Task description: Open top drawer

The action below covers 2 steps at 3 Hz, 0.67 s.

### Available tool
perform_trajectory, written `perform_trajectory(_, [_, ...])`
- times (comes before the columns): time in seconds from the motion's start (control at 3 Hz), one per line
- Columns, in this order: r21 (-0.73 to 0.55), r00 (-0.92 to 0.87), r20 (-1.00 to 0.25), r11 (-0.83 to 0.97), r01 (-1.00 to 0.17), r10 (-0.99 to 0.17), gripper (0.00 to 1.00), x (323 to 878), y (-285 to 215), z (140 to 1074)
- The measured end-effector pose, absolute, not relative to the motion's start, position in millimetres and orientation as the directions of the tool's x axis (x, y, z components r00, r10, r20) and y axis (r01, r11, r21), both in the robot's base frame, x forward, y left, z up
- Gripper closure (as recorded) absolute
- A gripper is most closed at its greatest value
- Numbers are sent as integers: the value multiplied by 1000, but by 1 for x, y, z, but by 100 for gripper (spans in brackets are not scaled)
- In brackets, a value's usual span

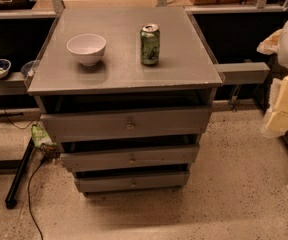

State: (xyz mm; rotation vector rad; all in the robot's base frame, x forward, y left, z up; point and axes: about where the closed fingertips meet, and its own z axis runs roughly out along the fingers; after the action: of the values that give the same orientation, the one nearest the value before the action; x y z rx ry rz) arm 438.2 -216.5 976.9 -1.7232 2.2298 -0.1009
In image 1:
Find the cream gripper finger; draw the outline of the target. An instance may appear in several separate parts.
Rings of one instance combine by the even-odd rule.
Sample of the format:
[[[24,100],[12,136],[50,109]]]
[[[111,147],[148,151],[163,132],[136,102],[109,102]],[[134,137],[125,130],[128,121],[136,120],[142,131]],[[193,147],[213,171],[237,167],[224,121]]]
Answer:
[[[269,93],[261,133],[266,138],[278,138],[288,131],[288,75],[282,80],[274,78]]]
[[[263,40],[257,47],[257,51],[264,55],[272,55],[278,53],[279,38],[282,30],[279,29]]]

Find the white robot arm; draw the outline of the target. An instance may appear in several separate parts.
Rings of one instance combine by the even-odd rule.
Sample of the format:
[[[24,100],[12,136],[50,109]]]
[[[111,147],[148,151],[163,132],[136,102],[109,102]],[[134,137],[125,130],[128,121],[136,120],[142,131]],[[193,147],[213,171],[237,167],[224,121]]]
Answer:
[[[280,66],[288,69],[288,20],[282,29],[262,41],[257,51],[277,55]],[[265,112],[261,133],[267,138],[278,138],[288,131],[288,75],[274,78],[269,93],[269,108]]]

